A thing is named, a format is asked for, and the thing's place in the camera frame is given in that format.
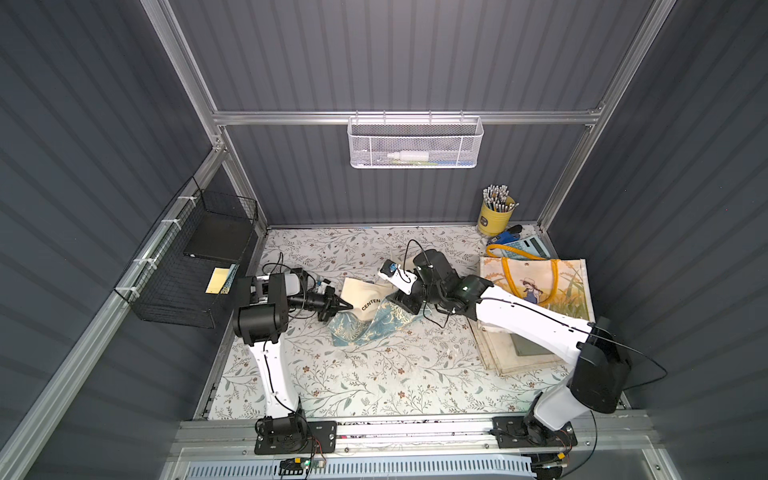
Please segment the cream tote bag black lettering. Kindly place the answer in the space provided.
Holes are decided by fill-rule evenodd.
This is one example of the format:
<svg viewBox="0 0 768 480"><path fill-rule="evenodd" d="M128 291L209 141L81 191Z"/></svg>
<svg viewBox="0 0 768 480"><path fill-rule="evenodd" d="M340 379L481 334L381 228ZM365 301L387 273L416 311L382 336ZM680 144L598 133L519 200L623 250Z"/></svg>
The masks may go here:
<svg viewBox="0 0 768 480"><path fill-rule="evenodd" d="M399 290L389 283L370 283L346 278L341 299L353 308L340 311L327 323L333 345L362 346L422 319L421 314L411 314L390 301L388 296L393 293L399 293Z"/></svg>

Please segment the cream canvas bag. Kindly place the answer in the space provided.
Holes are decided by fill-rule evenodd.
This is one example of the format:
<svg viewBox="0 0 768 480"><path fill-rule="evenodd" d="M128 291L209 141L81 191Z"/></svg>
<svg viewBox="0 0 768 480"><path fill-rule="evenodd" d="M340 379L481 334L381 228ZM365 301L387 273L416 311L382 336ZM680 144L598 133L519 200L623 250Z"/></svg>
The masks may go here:
<svg viewBox="0 0 768 480"><path fill-rule="evenodd" d="M554 354L543 357L518 357L510 333L474 320L469 320L468 324L483 365L499 376L512 377L544 370L570 372L566 363Z"/></svg>

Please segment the olive green tote bag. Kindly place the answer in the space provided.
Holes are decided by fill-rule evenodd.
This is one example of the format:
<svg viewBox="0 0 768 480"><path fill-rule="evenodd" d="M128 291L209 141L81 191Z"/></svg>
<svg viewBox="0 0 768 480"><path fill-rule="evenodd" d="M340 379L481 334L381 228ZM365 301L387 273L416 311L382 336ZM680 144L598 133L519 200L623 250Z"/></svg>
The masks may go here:
<svg viewBox="0 0 768 480"><path fill-rule="evenodd" d="M518 357L543 357L553 355L548 349L520 335L511 334L510 337Z"/></svg>

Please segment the white tote bag yellow handles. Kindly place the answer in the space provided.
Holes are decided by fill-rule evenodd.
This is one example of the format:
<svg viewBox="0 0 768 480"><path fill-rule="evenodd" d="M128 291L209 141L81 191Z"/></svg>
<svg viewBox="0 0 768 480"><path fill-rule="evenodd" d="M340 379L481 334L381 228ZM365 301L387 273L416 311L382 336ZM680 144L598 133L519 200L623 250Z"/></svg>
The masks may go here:
<svg viewBox="0 0 768 480"><path fill-rule="evenodd" d="M480 258L479 275L553 312L588 321L596 319L584 259L513 259L492 254Z"/></svg>

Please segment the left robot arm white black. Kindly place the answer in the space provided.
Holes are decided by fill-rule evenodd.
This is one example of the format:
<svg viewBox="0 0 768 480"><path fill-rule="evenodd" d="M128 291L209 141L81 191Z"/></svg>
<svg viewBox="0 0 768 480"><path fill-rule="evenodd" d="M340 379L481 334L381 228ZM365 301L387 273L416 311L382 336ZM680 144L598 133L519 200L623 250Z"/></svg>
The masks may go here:
<svg viewBox="0 0 768 480"><path fill-rule="evenodd" d="M265 392L265 413L256 431L265 440L280 437L303 440L310 435L301 401L287 372L281 344L292 314L306 310L327 322L353 305L327 286L322 292L310 284L309 275L300 270L245 277L237 283L240 305L233 331L247 346L255 360Z"/></svg>

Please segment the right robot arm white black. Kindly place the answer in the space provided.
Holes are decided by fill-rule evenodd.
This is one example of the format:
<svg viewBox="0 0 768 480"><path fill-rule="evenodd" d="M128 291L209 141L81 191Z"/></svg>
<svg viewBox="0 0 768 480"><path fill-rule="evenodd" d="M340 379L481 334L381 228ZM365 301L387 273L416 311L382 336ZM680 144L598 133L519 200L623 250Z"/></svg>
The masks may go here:
<svg viewBox="0 0 768 480"><path fill-rule="evenodd" d="M572 368L556 386L537 394L523 417L521 432L535 444L583 413L611 414L631 371L629 347L595 322L569 317L521 299L477 275L461 277L439 251L417 254L407 270L392 260L379 269L394 285L390 299L412 314L432 303L498 327L547 349Z"/></svg>

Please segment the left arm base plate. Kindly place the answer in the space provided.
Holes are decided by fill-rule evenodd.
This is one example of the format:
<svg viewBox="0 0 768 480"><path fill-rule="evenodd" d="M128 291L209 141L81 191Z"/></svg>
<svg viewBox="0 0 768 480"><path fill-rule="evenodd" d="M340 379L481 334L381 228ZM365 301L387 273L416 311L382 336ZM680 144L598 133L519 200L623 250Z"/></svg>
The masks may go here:
<svg viewBox="0 0 768 480"><path fill-rule="evenodd" d="M300 417L265 417L255 424L254 454L258 456L334 453L338 423Z"/></svg>

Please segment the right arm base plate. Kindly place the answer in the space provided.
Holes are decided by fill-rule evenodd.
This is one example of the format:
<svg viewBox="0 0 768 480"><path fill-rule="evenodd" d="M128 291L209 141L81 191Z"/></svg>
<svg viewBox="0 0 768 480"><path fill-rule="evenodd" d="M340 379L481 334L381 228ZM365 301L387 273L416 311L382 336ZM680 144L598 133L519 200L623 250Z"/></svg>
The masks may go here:
<svg viewBox="0 0 768 480"><path fill-rule="evenodd" d="M527 416L496 416L492 418L489 433L501 449L508 448L560 448L570 450L578 445L569 422L559 430L550 430L536 419Z"/></svg>

